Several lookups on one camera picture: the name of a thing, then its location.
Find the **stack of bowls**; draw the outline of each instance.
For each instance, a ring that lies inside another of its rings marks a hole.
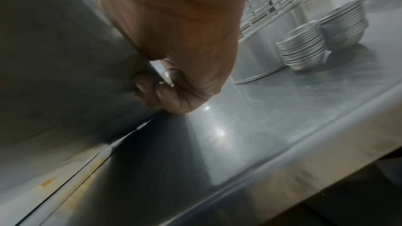
[[[325,40],[318,21],[310,21],[283,37],[276,45],[283,61],[293,70],[306,71],[319,65],[325,55]]]
[[[340,51],[356,45],[369,26],[361,0],[341,5],[320,20],[330,51]]]

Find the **finger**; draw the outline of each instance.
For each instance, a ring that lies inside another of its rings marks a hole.
[[[184,114],[195,110],[203,105],[207,100],[197,97],[186,90],[178,90],[167,84],[158,84],[156,93],[160,99],[162,107],[171,113]]]
[[[160,108],[162,106],[155,90],[156,85],[159,84],[157,78],[146,74],[137,74],[133,82],[139,90],[136,91],[134,95],[140,99],[142,103],[151,108]]]

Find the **stacked metal bowl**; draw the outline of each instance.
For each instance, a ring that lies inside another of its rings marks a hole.
[[[369,26],[361,0],[341,5],[320,20],[330,51],[340,51],[356,45]]]
[[[276,45],[285,64],[298,71],[306,71],[319,65],[326,50],[318,21],[310,21],[290,31]]]

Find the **countertop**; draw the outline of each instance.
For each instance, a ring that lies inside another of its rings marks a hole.
[[[365,1],[359,45],[161,114],[43,225],[259,225],[402,146],[402,9]]]

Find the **hand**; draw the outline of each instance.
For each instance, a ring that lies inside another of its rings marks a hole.
[[[96,0],[149,60],[162,59],[173,86],[134,77],[146,105],[190,112],[220,92],[236,58],[245,0]]]

